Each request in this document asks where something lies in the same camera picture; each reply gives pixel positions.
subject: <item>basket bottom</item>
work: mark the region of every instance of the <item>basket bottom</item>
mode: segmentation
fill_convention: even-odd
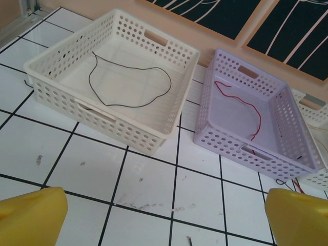
[[[142,108],[112,106],[111,108],[152,129],[163,132],[171,113],[174,100],[179,91],[183,74],[157,62],[145,55],[142,49],[118,38],[104,42],[95,54],[129,67],[150,68],[160,67],[170,76],[172,87],[169,92],[157,98],[151,104]],[[89,85],[89,74],[96,65],[95,56],[85,58],[67,77],[59,81],[92,100],[99,101]],[[110,64],[98,58],[98,65],[90,77],[90,82],[98,96],[106,105],[121,104],[126,106],[141,106],[149,103],[155,97],[165,93],[169,86],[168,76],[158,69],[136,70]]]

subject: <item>tile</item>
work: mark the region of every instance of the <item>tile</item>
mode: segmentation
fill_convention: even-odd
[[[222,178],[261,190],[257,172],[221,156]]]
[[[187,100],[200,104],[202,86],[202,84],[193,80],[187,95]]]
[[[32,91],[26,86],[27,75],[0,66],[0,109],[13,112]]]
[[[182,110],[181,126],[191,131],[195,131],[198,105],[186,101]]]
[[[41,45],[20,39],[0,54],[0,63],[24,71],[24,63],[45,50]]]
[[[41,45],[51,47],[55,43],[65,39],[71,34],[72,32],[63,28],[57,27],[47,22],[43,22],[27,35],[25,35],[24,38]]]
[[[229,246],[265,246],[267,244],[263,244],[260,242],[250,241],[247,239],[243,239],[240,237],[228,236],[228,244]]]
[[[59,127],[68,131],[72,131],[77,121],[52,110],[35,100],[35,95],[30,98],[17,111],[18,115],[25,116],[30,119]]]
[[[276,180],[274,180],[273,178],[267,177],[261,173],[260,177],[264,192],[269,192],[269,190],[272,188],[281,188],[289,190],[289,188],[285,184],[277,184]],[[291,180],[287,181],[286,184],[294,191],[294,186]]]
[[[66,9],[59,9],[54,15],[49,17],[47,21],[73,32],[76,32],[92,23],[92,20]]]
[[[114,203],[170,217],[175,167],[128,153]]]
[[[272,242],[261,192],[223,182],[227,231]]]
[[[43,183],[69,133],[16,116],[0,131],[0,173]]]
[[[324,191],[319,190],[312,186],[308,186],[304,183],[299,183],[299,184],[306,195],[315,196],[315,197],[319,197],[319,198],[327,200],[327,197],[326,197]]]
[[[224,230],[221,180],[178,168],[174,218]]]
[[[201,65],[197,65],[196,66],[196,69],[195,69],[195,73],[194,73],[193,79],[196,80],[196,81],[198,81],[198,82],[203,83],[204,82],[204,79],[205,79],[206,70],[207,70],[206,67],[203,67]]]
[[[172,246],[190,246],[187,237],[193,245],[224,246],[226,236],[223,233],[213,232],[182,223],[173,223]]]
[[[172,138],[167,139],[165,143],[158,148],[155,154],[152,155],[152,157],[175,164],[176,152],[178,148],[178,136],[179,128],[177,127],[175,129],[175,135]],[[137,153],[141,153],[140,151],[134,148],[130,148],[130,150],[135,151]]]
[[[3,124],[3,122],[6,121],[6,119],[10,116],[10,114],[0,112],[0,126]]]
[[[169,220],[112,207],[101,245],[167,246],[169,235]]]
[[[109,205],[66,194],[68,212],[56,246],[98,245]]]
[[[78,127],[75,130],[75,133],[78,133],[80,135],[86,136],[86,137],[91,137],[93,139],[97,139],[102,142],[110,143],[111,145],[119,146],[122,148],[126,148],[127,146],[119,141],[116,141],[115,139],[106,136],[96,130],[93,130],[90,127],[87,127],[86,125],[79,124]]]
[[[220,177],[219,156],[193,143],[194,133],[181,129],[179,166]]]
[[[72,136],[47,185],[111,201],[125,151]]]
[[[0,201],[12,198],[15,196],[24,195],[40,189],[38,186],[33,186],[27,183],[2,178],[0,177]]]

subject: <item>purple plastic basket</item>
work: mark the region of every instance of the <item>purple plastic basket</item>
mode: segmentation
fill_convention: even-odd
[[[221,94],[238,96],[253,107]],[[316,173],[322,163],[289,86],[248,63],[216,50],[203,86],[194,143],[283,181]]]

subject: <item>white tile floor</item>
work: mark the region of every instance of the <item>white tile floor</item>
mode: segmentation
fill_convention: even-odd
[[[24,62],[90,22],[60,8],[0,50],[0,200],[63,187],[69,211],[57,245],[188,246],[187,236],[193,246],[275,245],[264,200],[287,186],[192,142],[203,67],[175,137],[152,157],[36,103]]]

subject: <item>small debris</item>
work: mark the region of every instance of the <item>small debris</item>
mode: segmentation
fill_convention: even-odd
[[[41,159],[42,159],[42,157],[43,157],[43,155],[39,155],[39,156],[37,157],[37,159],[36,159],[36,164],[37,164],[38,166],[40,166],[40,164],[41,164]]]
[[[194,204],[194,203],[193,203],[193,204],[190,204],[190,205],[188,206],[189,209],[194,209],[195,207],[196,207],[196,204]]]

